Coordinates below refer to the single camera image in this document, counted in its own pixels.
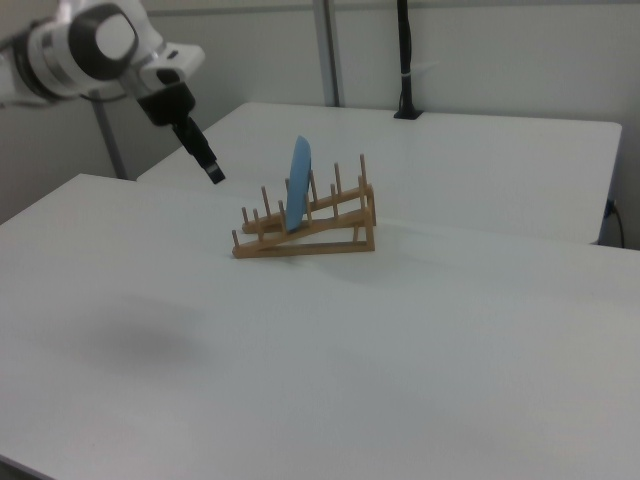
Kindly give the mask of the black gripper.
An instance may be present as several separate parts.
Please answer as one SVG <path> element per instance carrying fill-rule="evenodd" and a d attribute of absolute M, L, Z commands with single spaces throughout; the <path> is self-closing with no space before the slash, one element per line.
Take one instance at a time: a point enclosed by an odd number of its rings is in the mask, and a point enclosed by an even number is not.
<path fill-rule="evenodd" d="M 208 140 L 195 121 L 189 117 L 196 100 L 186 83 L 176 83 L 151 95 L 142 97 L 137 103 L 155 126 L 172 125 L 177 138 L 196 159 L 215 185 L 226 179 L 211 150 Z"/>

